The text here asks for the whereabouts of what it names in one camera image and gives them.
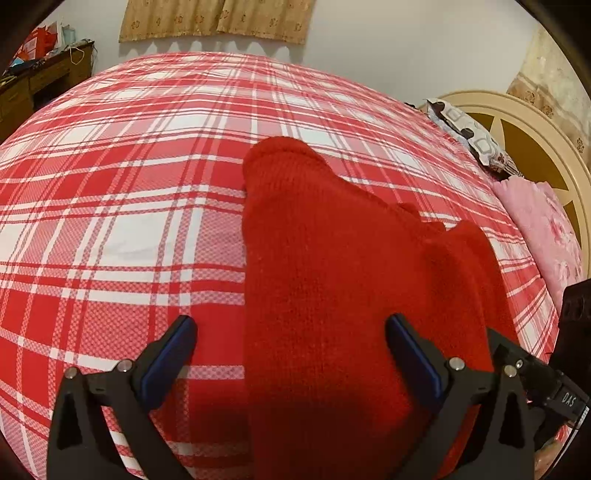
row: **beige curtain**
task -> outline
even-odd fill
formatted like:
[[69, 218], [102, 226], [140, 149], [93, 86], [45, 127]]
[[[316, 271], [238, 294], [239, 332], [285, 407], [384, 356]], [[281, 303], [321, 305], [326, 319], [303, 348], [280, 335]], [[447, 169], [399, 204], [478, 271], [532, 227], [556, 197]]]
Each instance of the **beige curtain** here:
[[119, 41], [218, 32], [306, 41], [315, 0], [128, 0]]
[[304, 43], [314, 0], [226, 0], [217, 30]]
[[543, 27], [536, 32], [508, 93], [551, 118], [591, 167], [591, 100], [564, 53]]

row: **pink blanket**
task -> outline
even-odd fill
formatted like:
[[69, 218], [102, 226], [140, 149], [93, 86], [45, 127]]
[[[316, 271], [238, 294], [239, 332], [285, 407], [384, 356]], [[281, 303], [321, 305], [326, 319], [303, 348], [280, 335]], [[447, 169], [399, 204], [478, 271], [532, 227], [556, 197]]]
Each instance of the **pink blanket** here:
[[554, 190], [515, 176], [492, 190], [519, 227], [560, 313], [564, 289], [584, 276], [581, 248]]

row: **bed headboard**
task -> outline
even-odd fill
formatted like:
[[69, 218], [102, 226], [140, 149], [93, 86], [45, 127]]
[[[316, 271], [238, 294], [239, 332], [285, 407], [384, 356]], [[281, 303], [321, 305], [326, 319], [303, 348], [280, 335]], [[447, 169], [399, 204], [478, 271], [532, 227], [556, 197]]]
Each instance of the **bed headboard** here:
[[573, 225], [590, 277], [591, 174], [568, 137], [538, 109], [511, 95], [464, 90], [440, 98], [490, 130], [527, 179], [550, 184]]

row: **pillow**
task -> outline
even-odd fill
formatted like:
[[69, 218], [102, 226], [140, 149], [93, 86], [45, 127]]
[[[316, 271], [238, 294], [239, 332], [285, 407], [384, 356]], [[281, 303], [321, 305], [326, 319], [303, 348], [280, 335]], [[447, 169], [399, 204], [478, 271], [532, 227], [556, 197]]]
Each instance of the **pillow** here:
[[467, 139], [472, 155], [483, 165], [506, 179], [510, 175], [523, 176], [513, 159], [492, 138], [489, 131], [466, 112], [440, 99], [430, 99], [428, 105], [449, 127]]
[[581, 247], [554, 190], [517, 176], [494, 182], [492, 190], [519, 227], [560, 313], [564, 289], [584, 275]]
[[459, 143], [464, 145], [464, 147], [466, 147], [466, 149], [468, 151], [471, 151], [470, 144], [468, 143], [468, 140], [466, 140], [462, 136], [462, 134], [459, 134], [452, 127], [450, 127], [447, 123], [445, 123], [445, 120], [442, 120], [441, 118], [439, 118], [439, 115], [437, 114], [437, 111], [435, 110], [435, 106], [429, 101], [427, 101], [427, 116], [429, 117], [429, 120], [431, 122], [433, 122], [434, 124], [436, 124], [441, 130], [443, 130], [445, 133], [447, 133], [450, 137], [455, 138]]

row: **red and white plaid bedsheet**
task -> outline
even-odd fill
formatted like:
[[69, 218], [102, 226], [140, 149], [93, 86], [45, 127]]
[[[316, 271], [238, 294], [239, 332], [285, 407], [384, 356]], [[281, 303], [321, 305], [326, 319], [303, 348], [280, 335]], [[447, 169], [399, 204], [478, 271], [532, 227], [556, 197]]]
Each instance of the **red and white plaid bedsheet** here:
[[475, 160], [421, 113], [264, 57], [142, 57], [70, 90], [0, 147], [0, 430], [36, 478], [63, 371], [134, 358], [180, 313], [198, 320], [199, 344], [155, 421], [196, 478], [251, 476], [241, 162], [272, 135], [309, 143], [387, 202], [476, 222], [522, 345], [552, 350], [556, 311], [522, 236]]

